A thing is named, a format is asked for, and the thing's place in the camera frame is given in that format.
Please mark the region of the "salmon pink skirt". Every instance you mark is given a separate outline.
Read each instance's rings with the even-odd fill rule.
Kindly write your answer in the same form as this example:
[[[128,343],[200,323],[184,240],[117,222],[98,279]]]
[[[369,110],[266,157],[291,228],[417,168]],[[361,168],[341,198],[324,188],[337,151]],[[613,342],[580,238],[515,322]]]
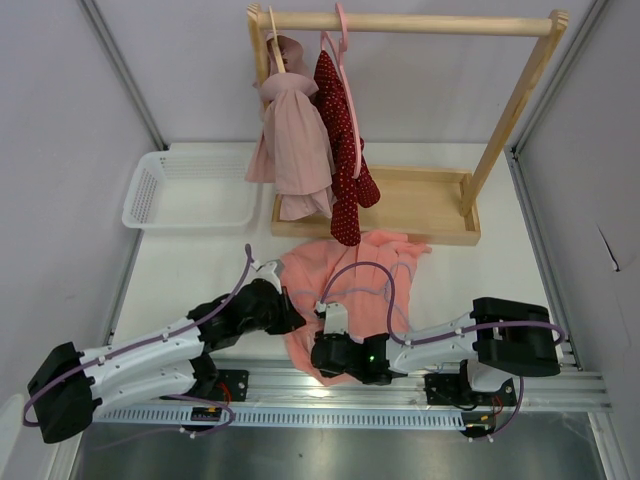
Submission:
[[[354,383],[355,378],[348,374],[333,379],[324,378],[311,364],[311,351],[315,343],[315,334],[322,323],[314,313],[319,300],[311,296],[293,296],[297,290],[310,290],[315,293],[328,294],[356,287],[372,289],[381,288],[388,277],[381,270],[372,266],[358,266],[338,278],[335,283],[330,280],[344,267],[358,261],[371,261],[384,266],[391,273],[391,266],[396,262],[406,262],[412,269],[418,268],[418,259],[431,248],[424,243],[412,243],[405,234],[396,234],[384,230],[365,233],[361,242],[355,247],[347,247],[335,240],[317,240],[300,245],[281,257],[284,264],[281,281],[288,290],[291,302],[296,310],[305,318],[306,325],[285,336],[284,342],[289,357],[295,368],[309,374],[325,386],[341,383]],[[408,306],[410,290],[409,279],[405,269],[398,271],[399,277],[394,279],[396,286],[395,300],[402,307]],[[388,305],[382,297],[366,293],[356,293],[343,297],[326,299],[328,303],[337,302],[344,305],[349,313],[349,333],[362,340],[371,335],[385,333]],[[406,323],[395,312],[392,315],[392,326],[396,333],[409,330]]]

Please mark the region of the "light blue wire hanger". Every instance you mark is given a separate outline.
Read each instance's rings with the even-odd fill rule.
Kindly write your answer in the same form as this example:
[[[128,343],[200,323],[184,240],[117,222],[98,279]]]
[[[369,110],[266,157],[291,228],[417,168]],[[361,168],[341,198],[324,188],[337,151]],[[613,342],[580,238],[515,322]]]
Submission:
[[[410,265],[406,262],[396,262],[395,264],[393,264],[391,266],[391,274],[393,276],[394,279],[397,279],[399,277],[398,275],[398,271],[400,269],[405,269],[406,270],[406,275],[408,276],[409,279],[409,286],[405,287],[405,290],[409,290],[411,288],[412,282],[414,280],[414,275],[415,275],[415,270],[412,269],[410,267]],[[356,287],[356,288],[351,288],[351,289],[347,289],[347,290],[342,290],[342,291],[333,291],[333,292],[329,292],[326,296],[327,299],[331,299],[334,297],[343,297],[343,296],[347,296],[347,295],[351,295],[351,294],[356,294],[356,293],[366,293],[369,295],[373,295],[376,297],[382,297],[384,299],[384,301],[389,304],[390,300],[391,300],[391,283],[389,280],[386,281],[386,283],[379,289],[375,290],[372,288],[367,288],[367,287]],[[321,294],[320,293],[315,293],[313,291],[310,290],[297,290],[293,292],[293,296],[311,296],[313,297],[315,300],[320,300],[321,299]],[[394,301],[394,306],[393,306],[393,310],[394,312],[400,316],[406,323],[409,322],[409,317],[408,317],[408,306],[402,307],[399,303],[398,300]]]

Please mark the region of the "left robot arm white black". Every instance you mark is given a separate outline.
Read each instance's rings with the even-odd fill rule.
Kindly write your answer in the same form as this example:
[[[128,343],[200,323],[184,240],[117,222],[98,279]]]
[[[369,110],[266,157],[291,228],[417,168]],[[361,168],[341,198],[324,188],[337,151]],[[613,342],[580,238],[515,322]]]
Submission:
[[[27,385],[25,408],[36,418],[23,423],[56,444],[114,409],[173,395],[207,399],[218,378],[212,352],[248,333],[286,335],[304,324],[286,288],[256,279],[137,340],[86,350],[60,344]]]

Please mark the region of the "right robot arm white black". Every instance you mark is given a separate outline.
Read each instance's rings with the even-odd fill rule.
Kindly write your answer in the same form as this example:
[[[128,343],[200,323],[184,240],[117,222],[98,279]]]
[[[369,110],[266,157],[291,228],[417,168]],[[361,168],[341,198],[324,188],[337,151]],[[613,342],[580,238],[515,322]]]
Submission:
[[[362,340],[347,332],[343,305],[332,303],[321,316],[324,329],[316,333],[311,363],[323,377],[347,374],[366,385],[388,385],[432,364],[456,363],[458,395],[472,404],[512,377],[558,375],[556,347],[566,339],[546,308],[493,297],[474,300],[470,312],[436,327]]]

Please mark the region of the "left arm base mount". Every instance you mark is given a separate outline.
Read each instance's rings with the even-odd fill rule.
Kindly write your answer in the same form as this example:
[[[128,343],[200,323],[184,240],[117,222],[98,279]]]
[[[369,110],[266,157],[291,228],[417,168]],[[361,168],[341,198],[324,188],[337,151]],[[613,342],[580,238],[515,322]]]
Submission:
[[[213,382],[199,382],[185,396],[222,403],[245,402],[249,387],[249,371],[223,369]]]

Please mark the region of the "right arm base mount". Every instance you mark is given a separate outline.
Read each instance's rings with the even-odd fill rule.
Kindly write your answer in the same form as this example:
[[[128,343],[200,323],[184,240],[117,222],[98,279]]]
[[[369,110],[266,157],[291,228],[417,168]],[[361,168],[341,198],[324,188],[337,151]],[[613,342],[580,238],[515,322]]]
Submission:
[[[507,380],[494,392],[473,391],[460,374],[430,373],[424,376],[427,404],[461,408],[469,411],[476,407],[507,406],[517,403],[515,386]]]

